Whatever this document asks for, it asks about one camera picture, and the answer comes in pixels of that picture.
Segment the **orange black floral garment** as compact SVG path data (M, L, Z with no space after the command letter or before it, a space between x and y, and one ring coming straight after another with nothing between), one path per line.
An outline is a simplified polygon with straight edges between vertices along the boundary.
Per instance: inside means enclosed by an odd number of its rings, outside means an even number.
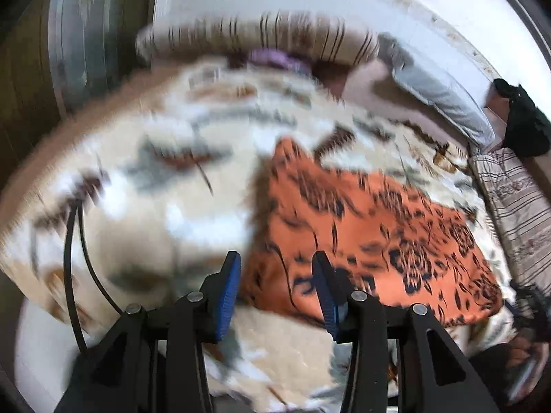
M444 326L496 314L501 289L464 214L380 172L317 164L280 140L268 166L266 230L241 294L258 309L318 322L312 258L387 306L426 305Z

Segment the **cream leaf-patterned blanket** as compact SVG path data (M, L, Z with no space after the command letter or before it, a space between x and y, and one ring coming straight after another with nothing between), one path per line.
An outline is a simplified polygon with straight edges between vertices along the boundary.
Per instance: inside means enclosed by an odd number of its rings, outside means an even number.
M268 159L277 141L307 153L338 128L351 133L323 162L382 172L431 200L475 211L469 229L506 299L510 273L466 148L434 164L416 125L338 101L315 80L278 70L232 70L225 60L133 77L51 135L1 203L1 268L25 295L15 380L37 412L53 411L68 384L76 343L63 291L61 216L85 198L73 240L76 306L96 340L130 303L148 309L197 289L230 250L249 252L268 206Z

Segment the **striped floral pillow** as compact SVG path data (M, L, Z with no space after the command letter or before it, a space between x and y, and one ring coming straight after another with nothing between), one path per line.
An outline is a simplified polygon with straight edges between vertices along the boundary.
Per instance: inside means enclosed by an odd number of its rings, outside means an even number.
M509 148L469 158L514 281L550 294L550 199Z

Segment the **black cloth on headboard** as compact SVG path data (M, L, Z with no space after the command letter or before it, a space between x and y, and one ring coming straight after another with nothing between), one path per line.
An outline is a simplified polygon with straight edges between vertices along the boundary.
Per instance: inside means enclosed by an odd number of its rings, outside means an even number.
M502 78L493 85L497 95L509 102L503 146L520 158L539 157L550 151L550 120L534 104L521 85L512 86Z

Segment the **pink bed sheet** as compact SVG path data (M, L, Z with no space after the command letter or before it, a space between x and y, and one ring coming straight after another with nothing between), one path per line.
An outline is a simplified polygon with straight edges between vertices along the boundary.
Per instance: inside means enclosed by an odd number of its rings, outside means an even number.
M381 60L375 59L356 67L318 62L313 65L312 72L333 96L358 105L375 116L408 121L441 143L461 147L468 144L467 137L433 107L424 105L401 89Z

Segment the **grey pillow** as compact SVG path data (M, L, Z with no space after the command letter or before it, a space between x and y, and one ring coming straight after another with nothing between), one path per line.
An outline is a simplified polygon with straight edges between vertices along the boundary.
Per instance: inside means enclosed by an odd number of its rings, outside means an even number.
M400 88L433 107L473 146L486 149L494 142L496 135L485 112L446 70L388 33L378 34L378 44L378 58Z

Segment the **purple cloth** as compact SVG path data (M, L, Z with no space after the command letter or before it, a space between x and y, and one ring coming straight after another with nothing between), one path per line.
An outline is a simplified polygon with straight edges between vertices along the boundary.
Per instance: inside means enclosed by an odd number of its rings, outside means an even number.
M247 60L257 66L267 66L305 75L311 73L311 65L308 61L293 57L282 50L252 50L247 54Z

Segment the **striped bolster pillow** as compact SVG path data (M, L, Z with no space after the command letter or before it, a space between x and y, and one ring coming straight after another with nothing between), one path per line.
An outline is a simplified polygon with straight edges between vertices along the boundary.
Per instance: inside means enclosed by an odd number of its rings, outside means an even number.
M144 60L280 50L313 61L357 66L377 57L377 34L361 24L305 11L265 11L152 24L135 38Z

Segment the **wooden glass-panel door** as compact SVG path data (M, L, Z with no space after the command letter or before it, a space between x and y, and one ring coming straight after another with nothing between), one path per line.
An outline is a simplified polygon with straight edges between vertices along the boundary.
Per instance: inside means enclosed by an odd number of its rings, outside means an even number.
M88 101L141 61L154 0L16 0L1 14L1 181Z

